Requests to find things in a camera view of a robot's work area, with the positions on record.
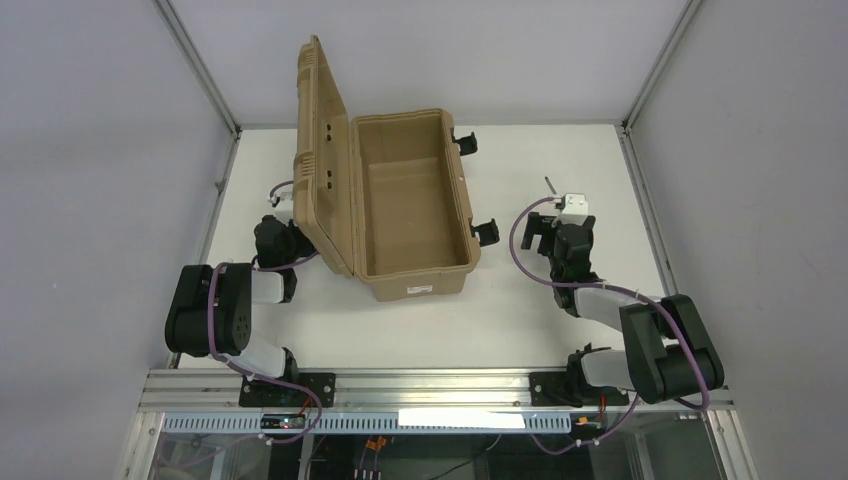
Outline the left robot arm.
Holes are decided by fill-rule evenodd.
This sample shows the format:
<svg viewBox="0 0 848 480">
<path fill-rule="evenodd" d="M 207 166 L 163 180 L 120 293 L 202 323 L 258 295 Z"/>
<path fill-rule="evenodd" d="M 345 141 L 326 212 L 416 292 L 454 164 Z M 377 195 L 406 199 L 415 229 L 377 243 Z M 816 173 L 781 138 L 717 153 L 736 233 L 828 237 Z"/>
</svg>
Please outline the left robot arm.
<svg viewBox="0 0 848 480">
<path fill-rule="evenodd" d="M 295 268 L 317 250 L 292 219 L 266 215 L 254 228 L 256 256 L 249 262 L 182 268 L 164 326 L 174 354 L 209 357 L 249 379 L 299 382 L 294 354 L 253 329 L 255 305 L 287 304 L 298 284 Z"/>
</svg>

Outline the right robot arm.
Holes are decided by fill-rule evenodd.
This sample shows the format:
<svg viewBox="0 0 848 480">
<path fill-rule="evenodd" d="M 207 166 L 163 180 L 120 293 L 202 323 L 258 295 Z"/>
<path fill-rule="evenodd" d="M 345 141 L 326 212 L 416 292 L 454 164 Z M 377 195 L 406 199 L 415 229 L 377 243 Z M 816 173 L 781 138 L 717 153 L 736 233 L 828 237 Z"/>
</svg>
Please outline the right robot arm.
<svg viewBox="0 0 848 480">
<path fill-rule="evenodd" d="M 635 393 L 647 404 L 674 401 L 705 410 L 724 384 L 724 369 L 694 301 L 687 295 L 650 297 L 604 282 L 593 270 L 593 216 L 566 223 L 529 212 L 520 247 L 548 260 L 545 285 L 558 308 L 618 331 L 623 348 L 587 345 L 569 355 L 550 395 L 583 406 Z"/>
</svg>

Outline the black yellow screwdriver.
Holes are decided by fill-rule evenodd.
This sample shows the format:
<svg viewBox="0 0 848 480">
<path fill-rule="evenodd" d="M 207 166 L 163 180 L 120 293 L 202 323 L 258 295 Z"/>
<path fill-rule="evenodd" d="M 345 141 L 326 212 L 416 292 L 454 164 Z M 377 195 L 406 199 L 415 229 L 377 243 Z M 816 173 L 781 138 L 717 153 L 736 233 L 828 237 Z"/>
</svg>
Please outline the black yellow screwdriver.
<svg viewBox="0 0 848 480">
<path fill-rule="evenodd" d="M 553 186 L 550 178 L 548 176 L 544 176 L 544 181 L 545 181 L 545 183 L 546 183 L 546 185 L 547 185 L 547 187 L 548 187 L 548 189 L 551 193 L 551 196 L 554 196 L 554 197 L 557 196 L 558 193 L 557 193 L 555 187 Z"/>
</svg>

